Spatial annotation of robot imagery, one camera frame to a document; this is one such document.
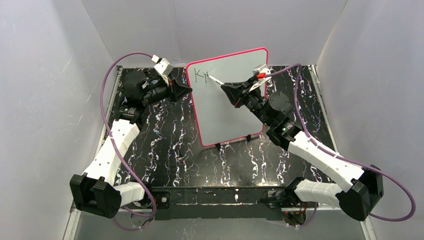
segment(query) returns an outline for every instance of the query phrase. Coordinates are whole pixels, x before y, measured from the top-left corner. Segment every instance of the black marbled table surface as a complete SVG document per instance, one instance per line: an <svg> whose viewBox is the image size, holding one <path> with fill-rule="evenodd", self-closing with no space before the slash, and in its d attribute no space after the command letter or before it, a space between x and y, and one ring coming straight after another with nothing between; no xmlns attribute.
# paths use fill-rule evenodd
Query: black marbled table surface
<svg viewBox="0 0 424 240"><path fill-rule="evenodd" d="M271 72L282 69L271 67ZM122 86L125 76L139 68L124 68L115 93L109 121L123 102ZM171 73L187 82L186 69L176 67ZM272 78L267 95L282 91L294 101L295 72ZM298 88L301 112L310 133L333 149L321 105L317 98L307 66L302 68ZM124 156L131 168L143 181L154 187L257 187L286 186L295 177L328 182L330 179L302 158L290 154L272 142L264 130L259 137L246 141L222 143L222 150L203 147L193 110L192 97L185 96L176 105L165 100L148 108L147 123L140 130ZM115 185L127 183L128 172L120 168Z"/></svg>

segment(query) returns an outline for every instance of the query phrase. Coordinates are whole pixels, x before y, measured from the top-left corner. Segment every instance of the whiteboard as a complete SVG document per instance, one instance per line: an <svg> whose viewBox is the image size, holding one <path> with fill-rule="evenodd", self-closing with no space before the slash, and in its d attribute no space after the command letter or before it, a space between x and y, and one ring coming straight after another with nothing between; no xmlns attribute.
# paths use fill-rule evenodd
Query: whiteboard
<svg viewBox="0 0 424 240"><path fill-rule="evenodd" d="M264 129L262 122L247 107L235 108L220 85L207 75L223 83L244 82L253 76L255 67L267 63L268 50L261 47L187 65L186 75L193 89L191 99L202 146L258 134ZM265 85L260 86L260 91L265 95Z"/></svg>

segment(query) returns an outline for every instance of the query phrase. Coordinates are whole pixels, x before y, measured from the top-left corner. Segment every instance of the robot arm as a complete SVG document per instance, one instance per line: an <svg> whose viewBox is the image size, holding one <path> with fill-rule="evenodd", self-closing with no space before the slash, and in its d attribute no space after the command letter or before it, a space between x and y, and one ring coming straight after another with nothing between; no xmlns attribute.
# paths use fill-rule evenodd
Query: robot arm
<svg viewBox="0 0 424 240"><path fill-rule="evenodd" d="M305 159L335 181L312 182L298 177L284 191L277 193L274 199L293 206L302 202L324 203L341 208L358 221L364 221L383 196L383 177L318 149L292 119L293 106L283 93L275 92L269 98L261 96L258 87L269 80L270 77L265 78L269 74L267 69L266 65L258 66L253 70L253 76L244 82L216 82L235 108L246 106L269 127L266 134L275 145ZM319 141L315 142L338 155Z"/></svg>
<svg viewBox="0 0 424 240"><path fill-rule="evenodd" d="M111 131L119 153L124 156L140 133L147 118L149 105L169 99L176 103L192 89L174 79L173 66L165 59L153 55L154 71L149 69L128 73L123 86L124 104L120 106L117 120ZM121 161L108 136L82 175L74 174L70 189L78 210L113 218L119 208L140 201L145 190L137 182L113 186Z"/></svg>

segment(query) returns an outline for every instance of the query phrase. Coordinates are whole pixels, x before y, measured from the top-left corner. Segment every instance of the white bracket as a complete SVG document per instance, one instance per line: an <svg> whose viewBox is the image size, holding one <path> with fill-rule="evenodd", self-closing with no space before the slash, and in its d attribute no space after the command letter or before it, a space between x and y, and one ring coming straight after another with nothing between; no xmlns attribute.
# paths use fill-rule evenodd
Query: white bracket
<svg viewBox="0 0 424 240"><path fill-rule="evenodd" d="M131 143L140 132L137 125L130 124L130 121L123 119L113 121L111 131L116 146L122 156L125 155ZM84 173L87 173L87 177L92 179L104 177L104 181L113 186L120 164L121 160L115 152L111 137L108 136L94 157L94 160L84 170Z"/></svg>
<svg viewBox="0 0 424 240"><path fill-rule="evenodd" d="M268 65L262 64L262 65L259 65L259 66L255 67L253 69L253 74L254 75L256 75L256 74L265 74L265 75L268 75L268 74L271 74L271 70L268 68ZM259 88L262 84L264 84L266 81L268 81L270 79L271 79L270 76L259 79L259 81L256 82L255 84L253 84L253 86L250 88L249 93L251 91Z"/></svg>
<svg viewBox="0 0 424 240"><path fill-rule="evenodd" d="M294 193L302 202L317 202L340 208L336 194L341 191L342 189L335 183L323 183L305 179L299 182Z"/></svg>
<svg viewBox="0 0 424 240"><path fill-rule="evenodd" d="M333 179L340 188L347 192L352 187L352 179L358 180L364 173L364 170L358 165L351 164L318 149L308 138L303 131L299 132L295 137L295 141L291 141L288 145L288 151L292 154L305 159L310 164L317 167L331 179ZM337 155L327 146L315 140L319 146Z"/></svg>
<svg viewBox="0 0 424 240"><path fill-rule="evenodd" d="M120 192L120 206L128 205L135 201L140 201L145 195L145 190L138 182L129 182L113 187Z"/></svg>
<svg viewBox="0 0 424 240"><path fill-rule="evenodd" d="M171 73L172 69L174 69L174 66L166 58L162 58L160 61L159 59L160 58L156 55L152 56L151 60L156 63L153 68L162 77L166 85L169 86L170 80L168 78L168 75Z"/></svg>

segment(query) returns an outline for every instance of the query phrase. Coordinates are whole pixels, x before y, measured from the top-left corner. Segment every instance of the white wall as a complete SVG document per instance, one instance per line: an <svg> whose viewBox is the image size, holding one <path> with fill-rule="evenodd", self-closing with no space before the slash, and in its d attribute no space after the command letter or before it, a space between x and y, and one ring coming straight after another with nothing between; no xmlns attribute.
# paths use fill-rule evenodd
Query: white wall
<svg viewBox="0 0 424 240"><path fill-rule="evenodd" d="M82 0L113 59L189 62L257 47L269 63L316 64L346 0ZM127 66L151 66L134 56Z"/></svg>
<svg viewBox="0 0 424 240"><path fill-rule="evenodd" d="M0 239L62 239L112 58L80 0L2 0L0 63Z"/></svg>
<svg viewBox="0 0 424 240"><path fill-rule="evenodd" d="M410 189L415 216L371 218L378 239L424 236L424 2L349 0L317 63L339 151L375 164ZM388 180L373 213L401 217L405 194Z"/></svg>

